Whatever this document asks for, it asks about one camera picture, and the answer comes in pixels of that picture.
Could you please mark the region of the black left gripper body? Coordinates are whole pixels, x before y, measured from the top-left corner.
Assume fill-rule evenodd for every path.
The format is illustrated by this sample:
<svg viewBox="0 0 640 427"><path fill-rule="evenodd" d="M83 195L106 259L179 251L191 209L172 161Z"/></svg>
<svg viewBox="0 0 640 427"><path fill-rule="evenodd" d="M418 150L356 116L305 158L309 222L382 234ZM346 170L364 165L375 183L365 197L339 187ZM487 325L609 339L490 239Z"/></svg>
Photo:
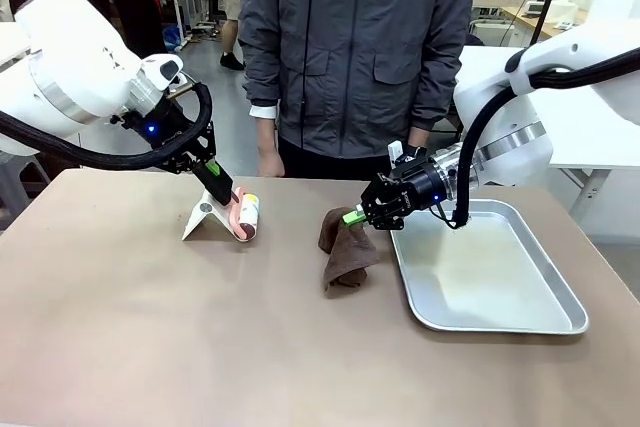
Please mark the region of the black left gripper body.
<svg viewBox="0 0 640 427"><path fill-rule="evenodd" d="M167 160L156 164L157 168L166 172L186 172L190 171L197 161L207 162L215 157L215 134L211 121L212 102L200 100L199 107L198 117L208 114L204 127L198 131L194 140L180 147ZM197 120L191 121L185 116L176 100L166 98L162 98L145 116L136 111L129 111L121 116L121 120L124 129L136 132L153 150L177 140L198 123Z"/></svg>

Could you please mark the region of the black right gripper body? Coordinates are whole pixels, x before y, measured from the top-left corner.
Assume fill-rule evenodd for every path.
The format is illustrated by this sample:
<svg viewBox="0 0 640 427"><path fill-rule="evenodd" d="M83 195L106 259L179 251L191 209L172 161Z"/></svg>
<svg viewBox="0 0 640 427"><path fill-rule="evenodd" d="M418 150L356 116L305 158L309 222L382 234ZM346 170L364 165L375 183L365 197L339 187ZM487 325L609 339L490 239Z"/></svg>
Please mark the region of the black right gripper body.
<svg viewBox="0 0 640 427"><path fill-rule="evenodd" d="M428 157L396 165L390 177L400 183L408 213L428 209L445 200L445 183L437 164Z"/></svg>

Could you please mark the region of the person's right hand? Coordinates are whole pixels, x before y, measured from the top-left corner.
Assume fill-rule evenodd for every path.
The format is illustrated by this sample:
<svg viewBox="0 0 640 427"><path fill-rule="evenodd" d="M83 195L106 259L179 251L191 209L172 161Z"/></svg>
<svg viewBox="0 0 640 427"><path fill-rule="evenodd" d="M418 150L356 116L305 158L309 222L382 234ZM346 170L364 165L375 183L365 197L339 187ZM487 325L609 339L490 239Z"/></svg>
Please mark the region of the person's right hand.
<svg viewBox="0 0 640 427"><path fill-rule="evenodd" d="M277 149L275 121L258 118L256 134L259 155L258 174L262 177L283 177L285 169Z"/></svg>

